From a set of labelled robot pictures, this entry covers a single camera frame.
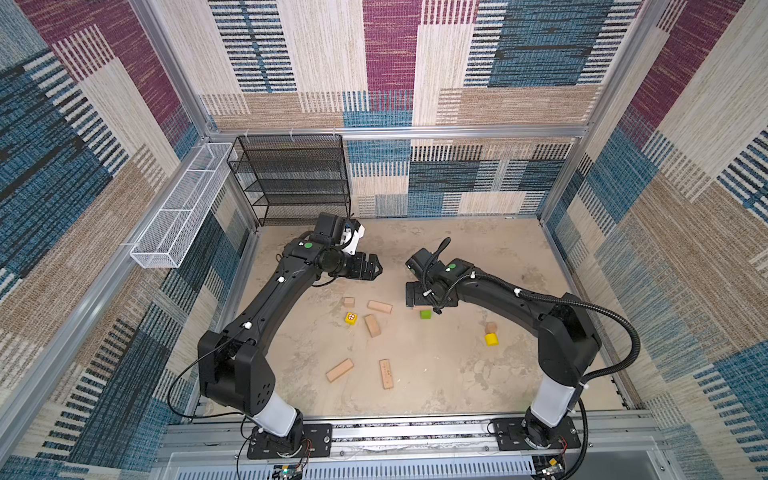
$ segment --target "wooden block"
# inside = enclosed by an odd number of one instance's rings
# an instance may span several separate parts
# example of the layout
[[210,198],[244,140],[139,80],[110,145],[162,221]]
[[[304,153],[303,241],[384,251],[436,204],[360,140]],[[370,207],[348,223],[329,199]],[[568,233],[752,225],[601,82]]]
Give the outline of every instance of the wooden block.
[[371,334],[371,338],[374,336],[379,336],[382,334],[381,328],[379,328],[379,322],[376,321],[376,316],[373,314],[366,315],[366,326],[368,327],[368,332]]
[[377,312],[392,313],[392,305],[389,305],[388,303],[377,302],[375,300],[370,300],[368,302],[368,308]]
[[379,367],[382,370],[382,384],[384,385],[384,390],[389,390],[395,386],[395,383],[392,381],[392,367],[389,366],[389,360],[379,360]]
[[338,379],[340,376],[350,371],[354,366],[355,364],[352,363],[352,360],[346,359],[343,362],[341,362],[339,365],[334,367],[333,370],[326,373],[326,377],[328,377],[329,382],[333,382],[334,380]]

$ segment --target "aluminum rail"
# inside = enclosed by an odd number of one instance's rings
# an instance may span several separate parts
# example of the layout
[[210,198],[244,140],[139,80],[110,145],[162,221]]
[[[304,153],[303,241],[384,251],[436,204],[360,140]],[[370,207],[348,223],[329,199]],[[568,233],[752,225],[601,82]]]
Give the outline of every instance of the aluminum rail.
[[[492,432],[491,420],[520,413],[480,415],[424,415],[372,418],[306,417],[305,424],[332,423],[331,456],[314,462],[349,460],[491,458],[530,455],[531,451],[500,452]],[[581,431],[581,417],[571,416]],[[663,452],[668,448],[664,434],[648,410],[593,411],[589,418],[589,452]],[[207,422],[171,425],[163,438],[154,467],[159,469],[190,466],[232,465],[233,455],[243,444],[240,419],[210,419]],[[245,425],[246,435],[252,425]],[[536,454],[559,453],[559,449]],[[244,455],[241,465],[272,461],[250,461]]]
[[527,138],[527,137],[582,137],[587,126],[582,124],[544,125],[473,125],[465,127],[361,127],[361,128],[280,128],[225,130],[211,132],[211,141],[234,141],[240,135],[331,135],[338,134],[345,141],[354,140],[410,140],[439,138]]

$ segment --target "blue striped pattern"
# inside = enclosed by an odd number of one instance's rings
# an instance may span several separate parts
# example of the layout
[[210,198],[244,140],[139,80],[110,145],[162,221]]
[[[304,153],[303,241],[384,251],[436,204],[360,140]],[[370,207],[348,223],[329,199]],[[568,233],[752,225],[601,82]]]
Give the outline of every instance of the blue striped pattern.
[[761,131],[717,177],[744,208],[768,223],[768,132]]
[[410,192],[470,192],[481,162],[411,162]]
[[377,217],[407,217],[408,194],[376,195]]
[[11,455],[0,470],[0,480],[40,480],[41,478],[82,478],[85,467],[53,462],[43,458]]
[[174,145],[174,153],[176,156],[179,157],[180,160],[184,159],[184,157],[187,156],[187,153],[192,150],[192,147],[199,137],[200,135],[197,134],[197,129],[194,125],[190,124],[184,131],[184,134],[181,135],[181,138],[179,138]]
[[616,127],[594,162],[586,181],[618,223],[658,172],[658,167]]
[[679,290],[680,279],[642,236],[641,227],[620,224],[594,257],[664,380],[679,379],[710,362],[681,317],[685,312],[677,312],[666,295]]
[[562,160],[528,162],[517,190],[549,190],[564,163]]
[[48,52],[24,66],[45,96],[57,106],[67,123],[86,142],[114,177],[128,160],[128,153],[101,119],[91,102],[69,77],[64,66]]
[[763,458],[768,452],[768,371],[765,365],[768,365],[768,342],[758,343],[715,362],[715,368],[723,382],[730,387],[730,393],[735,399],[732,402],[723,402],[712,396],[710,401],[715,409],[721,411],[721,416],[722,412],[749,414],[741,425],[734,424],[731,432],[737,437],[737,443],[742,445],[742,450],[748,454],[750,461],[768,464],[768,459]]
[[243,93],[296,91],[275,0],[208,4]]
[[344,111],[344,127],[410,127],[413,110]]
[[409,217],[442,217],[442,192],[408,191]]
[[25,70],[31,61],[0,73],[0,268],[20,277],[112,178]]
[[488,87],[508,1],[480,0],[469,46],[465,87]]
[[489,87],[575,85],[613,0],[517,0],[507,7]]
[[696,480],[723,480],[712,458],[694,429],[686,424],[661,429],[675,452],[675,458],[680,463],[686,478]]
[[[223,283],[221,304],[239,261],[240,253],[213,214],[208,214],[183,266],[166,276],[161,291],[173,300],[174,309],[188,315],[206,277],[214,271]],[[81,393],[68,400],[69,408],[81,414],[64,412],[47,440],[46,446],[61,454],[40,452],[38,457],[149,471],[165,427],[179,420],[165,405],[165,393],[175,377],[166,364],[186,319],[177,318],[161,304],[155,296],[138,329],[118,319],[78,383]],[[190,382],[179,382],[173,397],[176,407],[186,405],[193,381],[194,376]],[[71,420],[84,422],[85,427]]]
[[411,157],[410,140],[359,140],[347,141],[345,145],[351,164],[407,161]]

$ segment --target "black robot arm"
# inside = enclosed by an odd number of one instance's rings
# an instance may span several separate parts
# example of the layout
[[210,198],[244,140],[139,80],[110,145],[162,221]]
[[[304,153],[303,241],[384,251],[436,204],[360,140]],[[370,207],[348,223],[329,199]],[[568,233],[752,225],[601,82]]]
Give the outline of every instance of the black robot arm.
[[285,246],[250,305],[221,333],[205,332],[197,344],[201,395],[252,417],[284,451],[297,447],[302,417],[274,392],[266,354],[288,312],[323,272],[354,280],[374,280],[382,272],[375,254],[356,252],[364,232],[357,220],[320,214],[314,230]]
[[[560,435],[565,413],[574,408],[586,382],[630,365],[640,352],[640,339],[625,319],[570,293],[560,298],[534,293],[459,258],[446,266],[437,256],[449,242],[446,238],[435,253],[422,248],[408,259],[406,266],[420,281],[406,284],[406,305],[432,306],[441,313],[462,300],[510,319],[538,337],[538,365],[544,375],[522,427],[529,445],[545,448]],[[627,358],[599,375],[585,375],[602,345],[587,308],[623,321],[632,338]]]

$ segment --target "aluminum frame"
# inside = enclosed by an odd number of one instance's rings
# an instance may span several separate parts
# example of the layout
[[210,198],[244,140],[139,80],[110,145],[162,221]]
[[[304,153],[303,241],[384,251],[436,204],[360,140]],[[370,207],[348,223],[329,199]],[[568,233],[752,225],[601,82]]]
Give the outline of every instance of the aluminum frame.
[[[457,458],[524,458],[528,455],[557,454],[558,449],[500,452],[495,437],[487,428],[492,419],[520,413],[486,413],[479,415],[415,415],[373,417],[306,417],[305,424],[334,425],[329,458],[313,459],[314,464],[344,467],[353,462],[376,460],[416,465],[425,459]],[[243,444],[240,420],[209,419],[188,425],[171,425],[157,454],[152,478],[171,480],[178,474],[194,472],[201,467],[233,469],[233,459]],[[573,415],[574,426],[581,431],[579,415]],[[647,410],[593,411],[588,413],[588,452],[645,452],[655,466],[654,473],[663,480],[684,478],[676,462],[667,458],[664,434]],[[568,454],[578,453],[569,449]],[[258,470],[274,460],[247,460],[240,457],[245,471]]]

